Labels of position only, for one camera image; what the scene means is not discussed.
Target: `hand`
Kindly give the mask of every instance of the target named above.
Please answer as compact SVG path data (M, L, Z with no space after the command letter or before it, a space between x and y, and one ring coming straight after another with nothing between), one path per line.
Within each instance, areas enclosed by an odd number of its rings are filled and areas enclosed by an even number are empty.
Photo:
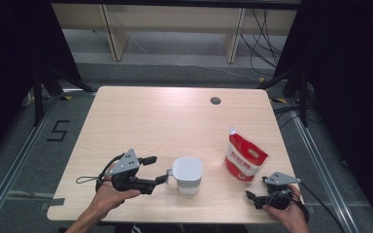
M133 198L140 194L139 190L116 191L111 182L103 182L87 210L96 213L99 220L101 220L107 216L110 210L120 206L125 199Z
M299 201L298 197L301 197L301 192L298 188L292 184L289 184L288 187L292 189L295 194L293 198ZM288 207L283 211L266 205L263 205L262 209L269 214L271 219L280 221L289 232L309 232L304 213L302 213L301 209L293 202L289 202Z
M116 191L108 178L99 186L96 195L87 209L69 227L67 233L88 232L98 221L107 216L108 212L120 206L126 199L139 196L139 190Z

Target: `black cable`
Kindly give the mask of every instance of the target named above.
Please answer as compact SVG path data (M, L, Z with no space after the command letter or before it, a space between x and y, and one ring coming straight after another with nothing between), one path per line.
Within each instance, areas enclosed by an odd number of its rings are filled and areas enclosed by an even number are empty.
M124 155L125 155L125 153L116 156L115 158L113 158L113 159L112 159L112 160L107 164L107 166L105 166L104 170L102 171L101 174L99 174L98 179L96 180L96 182L97 182L98 184L101 184L101 183L102 183L102 178L105 177L105 173L108 171L108 169L111 167L111 165L112 165L114 162L120 160Z
M301 199L298 197L298 200L295 200L286 195L282 195L282 197L287 198L289 202L293 202L302 211L305 217L305 221L308 223L308 221L310 220L310 214L308 213L308 210L307 208L305 208L304 204L302 204L302 202L300 201Z
M263 73L263 72L257 71L256 68L255 68L254 65L253 65L253 55L254 55L254 53L251 52L250 62L251 62L251 67L253 68L253 70L254 70L256 73L258 73L259 75L264 75L264 76L274 76L274 75L272 75L272 74L266 74L266 73Z
M80 182L80 179L83 179L83 178L87 178L88 180ZM78 177L75 183L87 183L87 182L95 181L96 179L98 179L98 177Z
M269 49L271 50L271 55L272 57L274 58L275 60L275 63L278 64L278 58L274 52L274 50L272 49L273 46L271 45L271 41L269 40L269 33L268 33L268 23L266 22L266 16L268 14L268 10L267 9L264 9L264 22L265 22L265 32L266 32L266 38L265 38L265 34L263 34L263 37L265 39L265 41L267 42L268 46L269 46Z
M274 199L278 196L278 194L280 194L280 192L275 192L273 193L274 195L269 199L268 203L266 204L267 206L270 206L272 201L274 201Z
M279 108L279 109L274 109L274 113L277 114L277 113L280 113L280 112L288 112L288 111L291 111L291 110L298 110L299 108L298 107L283 107L283 108Z
M339 222L339 220L337 219L337 217L332 213L332 211L320 200L320 198L318 198L318 196L310 189L307 187L307 185L305 185L305 183L301 183L301 185L303 187L305 187L305 189L307 189L307 191L309 191L311 193L311 195L313 195L315 197L315 199L317 199L317 201L323 206L323 208L331 215L331 217L334 219L334 221L337 223L337 225L339 226L339 228L341 229L342 232L345 232L344 230L344 227L342 227L341 223Z
M280 126L280 128L283 128L284 126L286 126L286 124L288 124L290 121L292 121L293 119L295 119L295 118L297 118L297 117L299 117L299 115L291 117L291 118L290 118L289 120L287 120L284 124L282 124L282 125Z
M241 35L241 38L242 40L244 40L245 44L247 45L247 47L250 49L250 51L254 54L256 54L256 56L258 56L261 60L265 61L266 63L268 63L270 66L276 68L276 65L273 64L272 62L270 62L269 60L267 60L264 56L262 56L258 51L254 50L252 46L250 46L250 44L247 42L247 40L245 40L244 36L242 34Z
M278 121L287 111L281 111L275 114L275 119Z
M296 196L296 198L298 198L298 200L301 200L301 198L298 195L296 195L294 192L292 193L292 195Z
M263 49L268 50L268 51L271 52L271 55L272 55L272 57L274 58L275 63L277 64L277 63L278 63L278 58L277 58L277 55L276 55L276 53L274 52L274 50L278 51L279 54L281 54L282 52L281 52L280 50L276 49L275 47L273 47L273 46L271 45L271 41L269 40L268 24L267 24L267 22L266 22L267 10L264 9L264 22L262 23L262 26L261 26L260 23L259 23L259 20L258 20L256 14L255 14L254 9L253 9L253 15L254 15L254 18L255 18L256 23L258 24L258 28L259 28L259 32L260 32L260 33L259 33L259 36L258 36L258 40L259 40L259 37L262 35L262 37L264 38L265 42L267 43L269 49L266 48L266 47L264 47L264 46L261 45L261 44L259 44L259 45L260 45Z

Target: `floor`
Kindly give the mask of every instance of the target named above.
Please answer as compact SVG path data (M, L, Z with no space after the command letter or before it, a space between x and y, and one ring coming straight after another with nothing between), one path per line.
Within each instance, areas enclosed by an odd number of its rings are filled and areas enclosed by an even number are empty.
M149 72L153 68L158 71L164 68L174 74L179 74L176 72L180 70L192 75L206 74L208 79L228 76L226 80L242 81L242 86L251 88L258 84L259 78L270 79L271 76L268 74L273 74L274 69L260 58L251 57L251 52L243 40L238 45L234 63L227 64L222 35L132 33L122 60L115 62L112 60L105 32L65 30L64 33L80 72L85 73L83 79L95 85L113 82L110 79L117 75L115 68L124 69L124 74L128 77L131 74ZM244 38L251 45L254 44L252 35L245 35ZM270 38L271 44L278 50L283 48L285 40L286 37ZM261 48L258 50L268 61L275 63L270 51ZM158 79L157 82L163 83L163 80ZM65 89L75 88L68 83L60 83ZM268 90L271 99L282 97L283 86L284 83L279 83ZM65 101L62 98L46 100L47 110L51 110L51 114L39 130L31 126L34 111L32 105L25 106L12 128L8 130L7 137L2 140L0 185L2 181L9 181L13 186L2 196L6 201L0 206L0 232L56 232L57 227L68 226L71 223L49 221L46 218L46 209L85 121L93 95L81 92L68 92L68 95L73 96L73 101ZM289 103L272 103L272 106L274 109L287 107L290 104L290 100L288 101ZM296 113L287 112L277 116L295 174L302 177L308 187L321 197L323 203L341 219L341 222L344 222L346 232L373 232L371 206L348 171L348 167L340 163L342 156L331 142L324 125L320 124L319 117L314 110L309 111L310 124L307 131L300 126ZM65 126L69 127L68 137L65 137L62 144L49 144L48 138L53 137L52 126L60 119L71 120L71 123ZM31 138L31 132L34 130L37 130L36 138ZM301 134L307 134L307 137L301 137ZM309 134L313 138L312 147L306 146ZM26 148L24 142L30 142L30 148ZM20 164L18 172L9 174L8 171L14 171L14 164ZM324 174L320 171L322 166L324 170L329 170L329 180L325 180L325 171ZM311 231L341 232L314 196L304 188L301 190L311 215ZM331 194L334 190L339 192L340 197ZM345 206L336 203L339 198L346 203ZM351 213L353 217L339 215L336 210L340 207L347 207L347 214ZM286 232L279 224L249 224L247 228L249 232ZM96 227L93 232L111 230L110 226L102 226Z

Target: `red and white pouch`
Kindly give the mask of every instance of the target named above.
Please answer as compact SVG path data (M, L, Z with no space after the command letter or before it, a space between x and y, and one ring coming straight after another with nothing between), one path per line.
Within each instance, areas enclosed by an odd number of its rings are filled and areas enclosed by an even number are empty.
M225 164L232 176L242 182L251 182L268 157L257 145L237 134L234 127L229 129Z

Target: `wire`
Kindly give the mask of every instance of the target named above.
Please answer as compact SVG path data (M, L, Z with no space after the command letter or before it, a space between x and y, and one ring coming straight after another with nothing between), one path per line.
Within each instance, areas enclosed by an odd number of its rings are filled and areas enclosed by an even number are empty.
M292 195L296 196L296 198L298 198L298 200L301 200L301 198L299 198L299 196L296 195L294 192L292 193Z
M141 45L139 45L134 39L131 39L135 45L137 45L142 51L144 51L145 53L148 53L147 50L145 50L144 48L141 47ZM155 63L158 63L158 64L163 64L163 65L173 65L173 66L181 66L181 67L199 67L199 68L203 68L203 69L208 69L208 70L215 70L215 71L221 71L221 72L224 72L225 74L227 75L230 75L230 76L235 76L235 77L241 77L241 78L246 78L246 79L249 79L249 80L252 80L252 81L255 81L257 83L261 83L260 81L258 81L257 79L255 78L252 78L252 77L249 77L249 76L244 76L244 75L238 75L238 74L234 74L234 73L231 73L231 72L228 72L228 71L225 71L225 70L222 70L222 69L219 69L219 68L213 68L213 67L207 67L207 66L201 66L201 65L179 65L179 64L175 64L175 63L170 63L170 62L159 62L159 61L154 61ZM259 73L260 75L267 75L267 76L273 76L271 74L263 74L263 73Z
M280 119L285 113L289 111L297 111L298 107L283 107L280 109L274 109L274 115L276 116L276 120Z
M270 39L269 39L269 33L268 33L268 24L267 24L267 21L266 21L266 19L267 19L267 15L268 15L268 10L267 10L267 9L264 9L263 12L264 12L264 16L263 16L263 20L264 20L264 22L262 23L262 26L261 26L260 23L259 23L259 20L258 20L258 18L257 18L257 16L256 16L256 14L255 14L255 11L254 11L254 9L253 9L253 15L254 15L254 18L255 18L255 20L256 20L256 23L258 24L259 32L260 32L259 35L258 35L258 39L256 39L256 45L258 44L259 38L260 38L260 36L262 35L262 37L264 38L265 42L267 43L269 49L266 48L266 47L264 47L264 46L261 45L261 44L259 44L259 45L260 45L263 49L268 50L268 51L271 52L271 55L272 55L272 57L274 58L275 63L277 64L277 63L278 63L278 60L279 60L278 57L277 57L277 54L278 54L278 55L281 55L282 52L281 52L280 50L278 50L277 48L275 48L274 46L272 46L272 44L271 44L271 41L270 41Z
M98 177L78 177L75 183L87 183L87 182L95 181L96 179L98 179Z
M288 124L290 121L292 121L293 119L295 119L295 118L297 118L297 117L299 117L299 115L291 117L289 120L287 120L285 123L283 123L283 124L280 126L280 128L283 128L284 126L286 126L286 124Z
M339 226L339 228L341 229L342 232L345 232L344 228L342 227L341 223L339 222L339 220L337 219L337 217L332 213L332 211L320 200L320 198L318 198L318 196L310 189L307 187L307 185L305 185L305 183L301 183L301 185L303 187L305 187L305 189L307 189L307 191L309 191L311 193L311 195L313 195L315 197L315 199L317 199L317 201L323 206L323 208L331 215L331 217L334 219L334 221L337 223L337 225Z
M102 183L102 178L105 177L105 173L107 172L107 170L111 167L111 165L116 162L117 160L120 160L123 156L125 155L125 153L122 153L121 155L118 155L116 156L115 158L113 158L104 168L104 170L102 171L101 174L99 174L98 176L98 179L97 179L97 182L98 183Z
M250 49L250 51L252 52L252 54L255 54L257 57L259 57L261 60L265 61L266 63L268 63L270 66L276 68L277 66L275 64L273 64L271 61L267 60L263 55L261 55L258 51L256 51L255 49L253 49L252 46L250 46L250 44L247 42L247 40L245 40L244 36L242 34L240 34L241 38L244 40L244 43L247 45L247 47Z
M280 192L275 192L274 195L269 199L268 203L266 204L267 206L271 205L271 202L274 201L274 199L280 194Z
M295 195L296 197L298 197L292 190L290 192L292 193L292 195ZM285 194L281 195L281 197L288 199L289 202L293 202L302 211L302 213L304 214L305 220L308 223L308 221L310 220L310 214L308 213L308 210L307 208L305 208L304 204L302 204L302 202L300 201L299 197L298 197L298 200L293 199L293 196L288 197Z

